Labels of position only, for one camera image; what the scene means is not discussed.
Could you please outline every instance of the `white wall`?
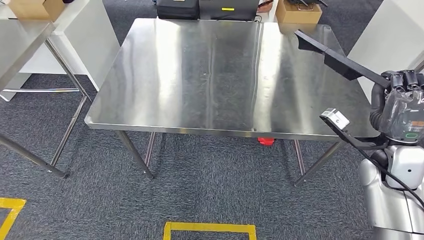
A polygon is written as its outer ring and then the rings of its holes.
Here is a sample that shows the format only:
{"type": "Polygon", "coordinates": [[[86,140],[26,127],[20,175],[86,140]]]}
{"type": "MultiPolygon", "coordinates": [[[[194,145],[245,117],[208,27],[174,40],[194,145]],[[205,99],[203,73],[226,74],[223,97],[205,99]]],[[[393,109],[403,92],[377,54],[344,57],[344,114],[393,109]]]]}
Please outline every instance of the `white wall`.
{"type": "MultiPolygon", "coordinates": [[[[348,57],[380,74],[424,61],[424,0],[384,0],[348,57]]],[[[374,83],[358,79],[371,101],[374,83]]]]}

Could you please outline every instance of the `metal leg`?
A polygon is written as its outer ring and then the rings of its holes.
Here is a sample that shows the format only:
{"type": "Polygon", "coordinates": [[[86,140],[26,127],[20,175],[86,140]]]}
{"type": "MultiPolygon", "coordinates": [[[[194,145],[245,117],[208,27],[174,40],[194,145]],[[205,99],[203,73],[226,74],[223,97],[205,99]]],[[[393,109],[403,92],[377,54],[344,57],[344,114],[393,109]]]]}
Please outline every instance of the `metal leg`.
{"type": "Polygon", "coordinates": [[[53,44],[50,41],[50,39],[47,38],[47,40],[44,43],[47,46],[47,48],[50,50],[50,52],[53,54],[53,56],[57,60],[57,62],[60,64],[60,66],[63,68],[63,70],[66,72],[66,74],[68,75],[68,77],[70,78],[70,80],[76,86],[76,88],[78,88],[79,91],[81,92],[81,94],[83,96],[87,97],[87,99],[90,102],[93,102],[92,99],[90,98],[90,96],[87,94],[86,90],[81,85],[81,83],[77,80],[77,78],[75,77],[75,75],[71,72],[71,69],[69,68],[68,64],[65,62],[65,60],[61,57],[61,55],[58,53],[58,51],[56,50],[56,48],[53,46],[53,44]]]}
{"type": "Polygon", "coordinates": [[[147,152],[146,152],[146,157],[144,160],[147,167],[149,166],[150,157],[152,156],[153,143],[155,143],[155,135],[156,135],[156,132],[153,131],[150,134],[150,139],[148,140],[147,152]]]}
{"type": "Polygon", "coordinates": [[[314,174],[316,171],[321,169],[324,164],[326,164],[333,154],[341,147],[343,147],[346,144],[344,141],[338,141],[335,144],[333,144],[319,159],[316,161],[307,171],[305,174],[303,174],[297,181],[294,183],[295,187],[302,186],[308,178],[311,177],[312,174],[314,174]]]}
{"type": "Polygon", "coordinates": [[[296,150],[297,162],[299,163],[300,175],[303,176],[305,174],[305,165],[304,159],[302,157],[301,145],[299,144],[299,140],[294,140],[294,149],[296,150]]]}
{"type": "Polygon", "coordinates": [[[74,93],[79,92],[78,88],[47,88],[47,89],[24,89],[24,88],[5,88],[5,93],[74,93]]]}
{"type": "Polygon", "coordinates": [[[63,135],[62,140],[60,141],[59,146],[56,149],[56,153],[53,156],[53,160],[51,160],[50,164],[52,166],[56,166],[56,164],[58,163],[59,157],[61,156],[61,153],[65,147],[65,144],[68,141],[69,135],[71,134],[71,131],[74,128],[75,123],[77,122],[78,116],[80,115],[86,100],[87,100],[87,97],[84,96],[79,102],[78,108],[76,109],[75,113],[72,116],[72,119],[70,120],[69,125],[67,126],[65,135],[63,135]]]}
{"type": "Polygon", "coordinates": [[[54,167],[54,166],[48,164],[47,162],[43,161],[41,158],[34,155],[32,152],[28,151],[23,146],[17,144],[16,142],[10,140],[9,138],[7,138],[6,136],[4,136],[2,134],[0,134],[0,144],[6,146],[10,150],[17,152],[21,156],[33,161],[34,163],[38,164],[43,169],[46,169],[46,170],[52,172],[54,175],[58,176],[59,178],[61,178],[61,179],[66,178],[66,174],[64,172],[60,171],[56,167],[54,167]]]}
{"type": "Polygon", "coordinates": [[[153,175],[150,172],[149,168],[146,166],[145,161],[142,159],[142,157],[140,156],[139,152],[137,151],[136,147],[134,146],[133,142],[131,142],[130,138],[128,137],[128,135],[124,132],[124,131],[116,131],[116,134],[118,135],[118,137],[120,138],[120,140],[123,142],[123,144],[125,145],[125,147],[129,150],[129,152],[132,154],[132,156],[134,157],[135,162],[140,165],[140,167],[144,170],[144,172],[146,173],[146,175],[152,179],[153,175]]]}

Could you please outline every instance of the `plastic wrap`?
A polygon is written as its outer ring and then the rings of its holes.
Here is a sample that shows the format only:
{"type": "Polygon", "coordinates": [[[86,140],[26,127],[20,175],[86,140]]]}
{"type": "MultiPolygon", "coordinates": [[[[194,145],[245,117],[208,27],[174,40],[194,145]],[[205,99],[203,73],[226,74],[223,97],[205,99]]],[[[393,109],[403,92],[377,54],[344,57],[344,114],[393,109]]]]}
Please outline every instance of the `plastic wrap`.
{"type": "Polygon", "coordinates": [[[386,96],[379,131],[396,141],[418,142],[424,136],[423,90],[392,90],[386,96]]]}

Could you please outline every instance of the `cardboard box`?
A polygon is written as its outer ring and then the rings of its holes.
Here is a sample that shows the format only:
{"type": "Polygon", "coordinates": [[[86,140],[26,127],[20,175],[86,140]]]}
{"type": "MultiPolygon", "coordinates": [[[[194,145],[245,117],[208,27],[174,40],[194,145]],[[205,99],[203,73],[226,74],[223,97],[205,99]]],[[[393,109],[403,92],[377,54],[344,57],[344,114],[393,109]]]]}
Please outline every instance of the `cardboard box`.
{"type": "Polygon", "coordinates": [[[278,0],[275,15],[279,23],[285,24],[317,24],[323,11],[318,4],[308,9],[302,4],[290,4],[286,0],[278,0]]]}
{"type": "Polygon", "coordinates": [[[56,21],[65,8],[63,0],[11,0],[10,10],[20,20],[56,21]]]}

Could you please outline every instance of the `gray carpet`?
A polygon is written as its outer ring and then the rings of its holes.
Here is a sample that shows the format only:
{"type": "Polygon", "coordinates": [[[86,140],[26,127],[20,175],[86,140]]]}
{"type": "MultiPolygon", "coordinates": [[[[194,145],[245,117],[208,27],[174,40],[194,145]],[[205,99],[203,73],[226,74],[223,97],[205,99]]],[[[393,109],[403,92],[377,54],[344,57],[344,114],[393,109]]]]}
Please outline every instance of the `gray carpet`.
{"type": "MultiPolygon", "coordinates": [[[[153,18],[149,0],[103,0],[120,43],[134,18],[153,18]]],[[[381,0],[327,0],[322,24],[330,25],[348,52],[381,0]]],[[[91,94],[87,77],[78,76],[91,94]]],[[[70,87],[65,76],[34,74],[28,88],[70,87]]],[[[79,102],[78,93],[22,94],[0,102],[0,130],[50,160],[79,102]]],[[[141,153],[149,134],[130,132],[141,153]]],[[[309,167],[331,143],[302,141],[309,167]]],[[[159,134],[148,181],[113,132],[77,121],[57,179],[0,146],[0,197],[23,198],[7,240],[159,240],[166,221],[253,224],[260,240],[367,239],[370,227],[357,168],[362,158],[340,150],[311,181],[299,176],[294,145],[254,138],[159,134]]],[[[0,209],[0,219],[7,211],[0,209]]],[[[172,232],[173,240],[246,240],[242,233],[172,232]]]]}

